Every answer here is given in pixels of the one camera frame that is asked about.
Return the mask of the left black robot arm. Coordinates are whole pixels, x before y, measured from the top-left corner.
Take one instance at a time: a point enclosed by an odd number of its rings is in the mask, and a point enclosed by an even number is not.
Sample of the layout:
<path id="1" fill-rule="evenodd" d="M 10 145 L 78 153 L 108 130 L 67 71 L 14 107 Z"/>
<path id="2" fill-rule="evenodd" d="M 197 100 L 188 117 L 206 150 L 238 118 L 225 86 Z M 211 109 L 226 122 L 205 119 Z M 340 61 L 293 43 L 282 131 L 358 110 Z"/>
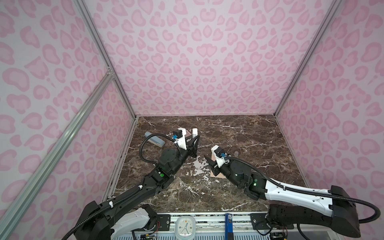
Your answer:
<path id="1" fill-rule="evenodd" d="M 134 187 L 108 201 L 87 204 L 75 226 L 63 236 L 67 240 L 113 240 L 137 230 L 156 231 L 160 228 L 158 214 L 149 205 L 137 207 L 143 201 L 166 189 L 188 157 L 197 157 L 200 136 L 186 139 L 173 136 L 176 149 L 166 149 L 154 169 Z"/>

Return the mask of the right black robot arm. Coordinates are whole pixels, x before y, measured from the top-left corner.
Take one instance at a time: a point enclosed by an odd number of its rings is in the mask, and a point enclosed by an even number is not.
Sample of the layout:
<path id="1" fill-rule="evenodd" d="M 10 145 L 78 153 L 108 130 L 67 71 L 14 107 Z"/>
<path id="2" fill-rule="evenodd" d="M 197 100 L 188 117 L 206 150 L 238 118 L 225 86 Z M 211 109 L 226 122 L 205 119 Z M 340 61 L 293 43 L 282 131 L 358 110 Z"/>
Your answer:
<path id="1" fill-rule="evenodd" d="M 222 174 L 252 200 L 271 201 L 264 223 L 270 227 L 317 225 L 339 235 L 360 238 L 360 225 L 377 220 L 380 209 L 351 198 L 341 187 L 309 189 L 278 182 L 240 159 L 205 157 L 215 176 Z"/>

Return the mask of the white glue stick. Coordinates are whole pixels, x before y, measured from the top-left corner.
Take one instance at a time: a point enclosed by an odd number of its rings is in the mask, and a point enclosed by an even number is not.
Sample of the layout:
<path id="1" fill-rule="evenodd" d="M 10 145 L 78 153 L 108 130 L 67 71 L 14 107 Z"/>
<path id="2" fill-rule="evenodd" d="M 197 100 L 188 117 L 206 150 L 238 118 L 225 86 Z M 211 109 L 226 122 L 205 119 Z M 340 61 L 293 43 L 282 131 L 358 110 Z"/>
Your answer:
<path id="1" fill-rule="evenodd" d="M 193 128 L 192 129 L 192 138 L 195 138 L 198 136 L 198 129 L 197 128 Z"/>

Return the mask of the peach paper envelope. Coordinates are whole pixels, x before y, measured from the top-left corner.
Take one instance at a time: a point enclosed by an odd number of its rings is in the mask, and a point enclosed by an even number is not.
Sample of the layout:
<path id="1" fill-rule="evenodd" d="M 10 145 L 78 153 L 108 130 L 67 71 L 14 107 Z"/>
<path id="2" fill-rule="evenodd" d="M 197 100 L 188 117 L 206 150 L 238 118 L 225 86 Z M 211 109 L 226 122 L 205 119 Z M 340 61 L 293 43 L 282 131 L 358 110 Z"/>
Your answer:
<path id="1" fill-rule="evenodd" d="M 226 177 L 221 173 L 220 168 L 217 164 L 210 165 L 211 170 L 211 177 L 212 178 L 219 178 L 219 179 L 225 179 Z"/>

